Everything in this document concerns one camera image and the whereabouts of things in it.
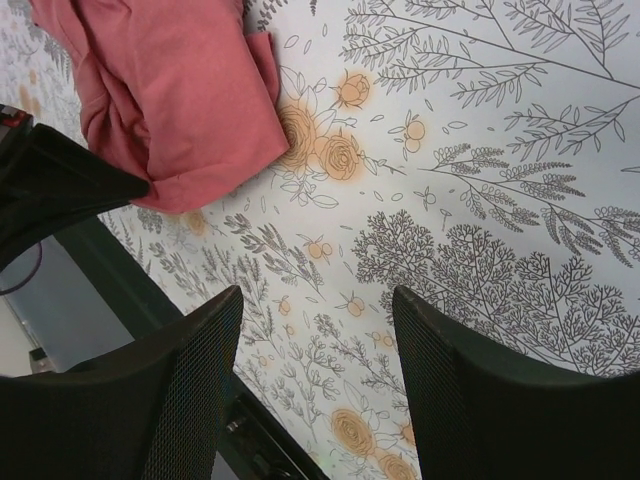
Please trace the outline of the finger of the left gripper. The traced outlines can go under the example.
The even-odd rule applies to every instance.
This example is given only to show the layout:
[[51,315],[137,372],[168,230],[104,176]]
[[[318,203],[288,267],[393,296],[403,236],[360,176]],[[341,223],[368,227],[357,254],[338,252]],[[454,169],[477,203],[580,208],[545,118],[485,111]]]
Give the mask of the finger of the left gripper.
[[1,266],[46,237],[145,197],[149,184],[44,125],[1,137]]

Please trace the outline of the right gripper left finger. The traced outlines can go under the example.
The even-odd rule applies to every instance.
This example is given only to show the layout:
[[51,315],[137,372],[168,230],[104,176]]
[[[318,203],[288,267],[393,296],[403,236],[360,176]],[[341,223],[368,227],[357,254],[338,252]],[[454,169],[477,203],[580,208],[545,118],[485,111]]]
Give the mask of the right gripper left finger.
[[239,287],[62,373],[1,381],[5,479],[207,479],[226,419]]

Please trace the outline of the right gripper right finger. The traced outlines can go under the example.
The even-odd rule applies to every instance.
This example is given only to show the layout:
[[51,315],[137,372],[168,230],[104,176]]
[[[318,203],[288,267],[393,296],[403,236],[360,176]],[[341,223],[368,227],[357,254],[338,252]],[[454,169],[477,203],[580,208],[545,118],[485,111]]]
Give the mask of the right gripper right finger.
[[410,289],[392,316],[426,479],[635,479],[639,376],[602,378],[509,349]]

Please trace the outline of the pink t shirt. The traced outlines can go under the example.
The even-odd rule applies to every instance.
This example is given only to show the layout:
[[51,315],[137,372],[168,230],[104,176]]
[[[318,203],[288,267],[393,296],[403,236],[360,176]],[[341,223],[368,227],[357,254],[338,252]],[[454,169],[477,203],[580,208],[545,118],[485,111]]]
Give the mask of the pink t shirt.
[[268,33],[239,1],[35,1],[70,55],[89,149],[151,185],[140,205],[178,214],[227,195],[289,147]]

